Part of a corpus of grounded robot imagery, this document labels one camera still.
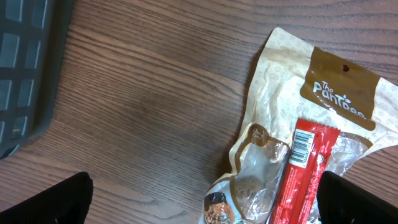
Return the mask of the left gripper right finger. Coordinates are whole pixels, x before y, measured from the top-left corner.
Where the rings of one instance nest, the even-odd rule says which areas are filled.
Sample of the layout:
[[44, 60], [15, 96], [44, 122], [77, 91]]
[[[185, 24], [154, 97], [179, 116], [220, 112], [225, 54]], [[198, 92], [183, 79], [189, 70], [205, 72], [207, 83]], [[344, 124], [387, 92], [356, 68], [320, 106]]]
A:
[[320, 179], [317, 201], [322, 224], [397, 224], [397, 207], [330, 171]]

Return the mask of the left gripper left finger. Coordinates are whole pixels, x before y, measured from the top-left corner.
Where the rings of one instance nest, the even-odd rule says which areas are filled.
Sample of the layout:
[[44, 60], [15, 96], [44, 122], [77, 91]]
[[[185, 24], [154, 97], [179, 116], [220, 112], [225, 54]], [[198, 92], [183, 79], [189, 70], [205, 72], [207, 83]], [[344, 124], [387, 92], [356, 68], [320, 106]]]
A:
[[93, 180], [79, 172], [1, 212], [1, 223], [82, 224], [90, 209]]

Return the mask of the red snack bar wrapper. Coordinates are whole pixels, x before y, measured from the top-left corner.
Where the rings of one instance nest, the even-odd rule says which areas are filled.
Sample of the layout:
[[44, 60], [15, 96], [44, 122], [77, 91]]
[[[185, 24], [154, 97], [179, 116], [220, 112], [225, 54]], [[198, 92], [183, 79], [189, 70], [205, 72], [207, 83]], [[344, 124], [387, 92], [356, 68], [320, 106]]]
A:
[[297, 121], [292, 153], [271, 223], [307, 222], [323, 172], [340, 130], [304, 119]]

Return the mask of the brown cookie bag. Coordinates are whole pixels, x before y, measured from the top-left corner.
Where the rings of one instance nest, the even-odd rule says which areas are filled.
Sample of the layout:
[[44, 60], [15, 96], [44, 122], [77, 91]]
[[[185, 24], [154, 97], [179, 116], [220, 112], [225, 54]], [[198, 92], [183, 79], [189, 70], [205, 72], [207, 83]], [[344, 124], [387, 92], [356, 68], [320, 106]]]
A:
[[[277, 27], [259, 57], [231, 172], [206, 192], [201, 223], [271, 223], [297, 121], [340, 130], [326, 171], [344, 175], [397, 144], [397, 86]], [[318, 223], [317, 197], [306, 223]]]

